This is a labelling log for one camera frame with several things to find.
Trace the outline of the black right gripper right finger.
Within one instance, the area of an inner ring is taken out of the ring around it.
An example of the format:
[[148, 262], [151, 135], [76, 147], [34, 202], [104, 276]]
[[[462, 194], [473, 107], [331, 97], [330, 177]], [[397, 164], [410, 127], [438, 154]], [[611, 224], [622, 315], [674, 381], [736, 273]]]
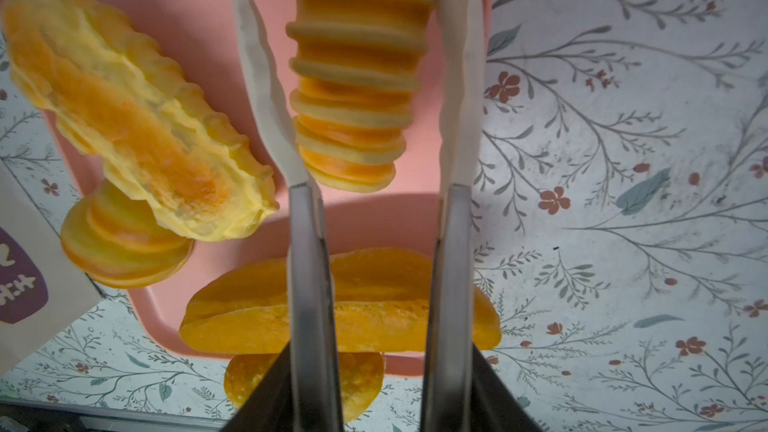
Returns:
[[480, 350], [472, 350], [470, 395], [472, 432], [542, 432], [513, 398]]

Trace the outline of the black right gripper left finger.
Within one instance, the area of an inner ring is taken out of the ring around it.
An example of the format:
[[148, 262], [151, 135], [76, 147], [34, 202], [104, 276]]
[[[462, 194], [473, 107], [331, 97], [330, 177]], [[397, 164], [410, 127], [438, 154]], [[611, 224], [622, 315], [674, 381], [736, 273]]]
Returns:
[[289, 345], [280, 354], [235, 356], [224, 389], [238, 411], [223, 431], [293, 430]]

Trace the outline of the steel tongs with cream tips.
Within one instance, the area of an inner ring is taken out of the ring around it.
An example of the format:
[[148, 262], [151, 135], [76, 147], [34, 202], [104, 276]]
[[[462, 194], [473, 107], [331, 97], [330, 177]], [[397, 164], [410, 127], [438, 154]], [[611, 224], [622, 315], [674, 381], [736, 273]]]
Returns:
[[[294, 146], [266, 28], [253, 0], [232, 0], [239, 62], [260, 139], [289, 192], [289, 342], [269, 377], [292, 396], [296, 431], [339, 431], [342, 423], [334, 290], [321, 192]], [[481, 139], [486, 39], [483, 0], [438, 0], [447, 72], [440, 114], [441, 213], [426, 339], [421, 428], [485, 426], [472, 338], [472, 184]]]

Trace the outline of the printed white paper bag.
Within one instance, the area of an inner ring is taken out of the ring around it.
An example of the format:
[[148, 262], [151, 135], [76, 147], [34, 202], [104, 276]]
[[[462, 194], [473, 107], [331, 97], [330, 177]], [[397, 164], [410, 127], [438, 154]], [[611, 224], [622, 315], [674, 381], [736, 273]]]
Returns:
[[101, 301], [92, 281], [6, 166], [1, 167], [1, 373]]

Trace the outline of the long striped bread roll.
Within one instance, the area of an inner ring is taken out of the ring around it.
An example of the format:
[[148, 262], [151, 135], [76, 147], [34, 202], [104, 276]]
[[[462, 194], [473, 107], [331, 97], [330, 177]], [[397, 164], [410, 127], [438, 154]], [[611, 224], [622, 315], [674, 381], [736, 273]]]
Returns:
[[372, 193], [394, 179], [436, 1], [296, 0], [289, 103], [299, 155], [320, 184]]

